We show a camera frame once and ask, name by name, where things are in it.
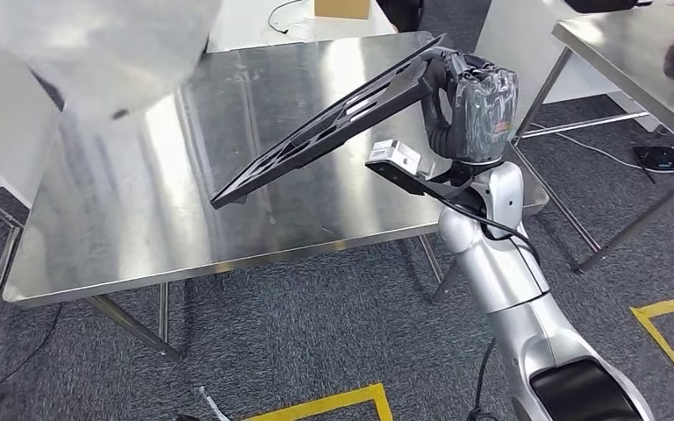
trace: cable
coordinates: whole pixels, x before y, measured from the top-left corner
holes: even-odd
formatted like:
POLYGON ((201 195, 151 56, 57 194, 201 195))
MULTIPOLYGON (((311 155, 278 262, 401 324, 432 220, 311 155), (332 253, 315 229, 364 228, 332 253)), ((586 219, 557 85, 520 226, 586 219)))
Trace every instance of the cable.
POLYGON ((452 210, 464 215, 467 218, 474 219, 475 221, 477 221, 480 224, 494 226, 495 228, 497 228, 499 230, 502 230, 504 232, 507 232, 507 233, 513 235, 514 237, 520 239, 521 241, 526 243, 526 247, 528 247, 528 251, 531 252, 531 254, 534 256, 534 259, 536 259, 536 263, 541 265, 541 260, 539 259, 539 252, 536 251, 536 247, 534 247, 534 245, 531 243, 531 240, 528 239, 528 237, 526 237, 525 235, 518 232, 518 230, 513 229, 513 228, 511 228, 507 225, 502 225, 499 222, 492 221, 492 220, 487 219, 485 217, 480 217, 479 215, 475 214, 471 210, 468 210, 468 209, 466 209, 462 206, 459 206, 458 204, 452 203, 450 200, 448 200, 446 198, 442 198, 440 200, 441 200, 441 203, 445 204, 446 206, 448 206, 452 210))
POLYGON ((42 342, 35 348, 34 351, 24 360, 22 361, 21 364, 17 366, 17 368, 14 368, 11 373, 8 373, 3 379, 0 380, 0 385, 7 380, 9 380, 10 377, 12 377, 17 371, 19 371, 20 368, 24 367, 32 357, 37 355, 37 353, 45 346, 47 341, 53 336, 53 332, 55 331, 55 325, 58 324, 58 317, 61 315, 61 310, 63 310, 63 303, 58 304, 58 310, 55 312, 55 318, 53 319, 53 323, 50 325, 50 329, 47 331, 47 334, 45 335, 45 338, 42 339, 42 342))
POLYGON ((276 11, 278 11, 279 9, 281 9, 281 8, 283 8, 283 7, 285 7, 285 6, 287 6, 288 4, 294 4, 294 3, 301 2, 301 1, 303 1, 303 0, 290 0, 289 2, 283 3, 283 4, 279 5, 279 6, 277 6, 275 9, 273 9, 273 10, 269 13, 269 16, 268 16, 268 25, 269 25, 269 27, 272 28, 274 31, 277 31, 277 32, 280 32, 280 33, 283 34, 283 35, 286 35, 286 34, 288 33, 288 29, 284 29, 284 30, 283 30, 283 29, 277 29, 277 28, 275 28, 274 25, 272 25, 272 16, 275 14, 276 11))
POLYGON ((478 421, 482 419, 490 419, 492 421, 498 421, 498 419, 492 415, 491 412, 485 412, 482 410, 482 405, 479 401, 481 400, 482 395, 482 385, 484 384, 484 369, 487 367, 487 361, 490 359, 490 354, 492 350, 495 349, 495 339, 492 338, 490 344, 487 346, 487 350, 484 352, 484 358, 482 358, 482 366, 479 368, 479 376, 477 378, 477 394, 474 396, 474 408, 469 411, 469 415, 466 416, 466 421, 478 421))
MULTIPOLYGON (((547 129, 548 128, 548 127, 544 127, 543 125, 538 125, 536 123, 531 123, 531 125, 534 125, 534 126, 540 128, 540 129, 547 129)), ((624 162, 624 161, 620 160, 619 158, 616 158, 615 156, 611 155, 610 153, 608 153, 604 150, 598 149, 595 146, 586 145, 585 143, 580 142, 579 140, 575 140, 575 139, 571 138, 570 136, 567 136, 566 134, 561 134, 561 133, 554 133, 554 134, 561 137, 561 138, 569 140, 570 142, 574 143, 575 145, 579 145, 579 146, 584 147, 585 149, 590 149, 593 152, 600 153, 601 155, 604 155, 604 156, 606 156, 606 157, 608 157, 608 158, 610 158, 610 159, 612 159, 616 162, 619 162, 624 167, 645 170, 645 171, 649 171, 650 173, 656 173, 656 174, 674 174, 674 171, 660 171, 658 169, 642 168, 638 165, 634 165, 634 164, 630 164, 628 162, 624 162)))

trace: cardboard box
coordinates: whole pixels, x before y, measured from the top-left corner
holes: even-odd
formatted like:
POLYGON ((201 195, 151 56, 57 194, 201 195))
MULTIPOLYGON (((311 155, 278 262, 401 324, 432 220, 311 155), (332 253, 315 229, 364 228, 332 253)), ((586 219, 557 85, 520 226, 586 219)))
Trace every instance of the cardboard box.
POLYGON ((314 15, 327 18, 367 19, 370 0, 314 0, 314 15))

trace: stainless steel table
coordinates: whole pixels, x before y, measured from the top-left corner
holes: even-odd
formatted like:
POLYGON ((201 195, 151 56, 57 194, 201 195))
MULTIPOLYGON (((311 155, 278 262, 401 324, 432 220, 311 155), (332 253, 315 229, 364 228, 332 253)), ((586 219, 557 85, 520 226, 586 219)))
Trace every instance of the stainless steel table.
POLYGON ((430 152, 419 105, 246 204, 209 203, 258 153, 430 39, 418 32, 215 53, 140 122, 90 136, 64 117, 4 300, 87 299, 176 360, 166 282, 434 231, 437 202, 363 166, 380 139, 430 152), (158 335, 106 296, 157 284, 158 335))
MULTIPOLYGON (((594 14, 560 21, 552 32, 564 43, 559 60, 519 127, 514 144, 542 134, 563 132, 589 125, 605 124, 652 114, 674 132, 674 81, 663 71, 665 55, 674 41, 674 5, 651 5, 629 11, 594 14), (580 55, 619 89, 631 96, 646 112, 601 118, 588 122, 528 131, 534 116, 562 72, 572 53, 580 55)), ((580 224, 549 185, 535 171, 516 147, 516 152, 540 179, 552 201, 574 225, 593 255, 579 266, 580 271, 592 268, 614 248, 637 235, 642 228, 674 205, 674 191, 650 207, 627 225, 605 246, 601 246, 580 224)))

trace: plastic bag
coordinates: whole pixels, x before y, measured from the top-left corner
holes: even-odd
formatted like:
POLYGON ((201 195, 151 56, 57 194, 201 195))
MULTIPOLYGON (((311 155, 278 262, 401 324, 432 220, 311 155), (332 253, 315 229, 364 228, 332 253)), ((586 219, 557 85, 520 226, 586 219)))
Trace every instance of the plastic bag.
POLYGON ((84 118, 112 120, 172 92, 204 51, 219 0, 0 0, 0 46, 84 118))

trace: white wall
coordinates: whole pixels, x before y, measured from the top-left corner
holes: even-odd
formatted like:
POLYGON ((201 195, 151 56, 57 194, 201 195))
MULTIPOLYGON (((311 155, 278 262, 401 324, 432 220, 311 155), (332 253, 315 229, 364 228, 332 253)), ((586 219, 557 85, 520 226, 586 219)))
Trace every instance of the white wall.
POLYGON ((29 69, 0 49, 0 187, 32 207, 60 113, 29 69))

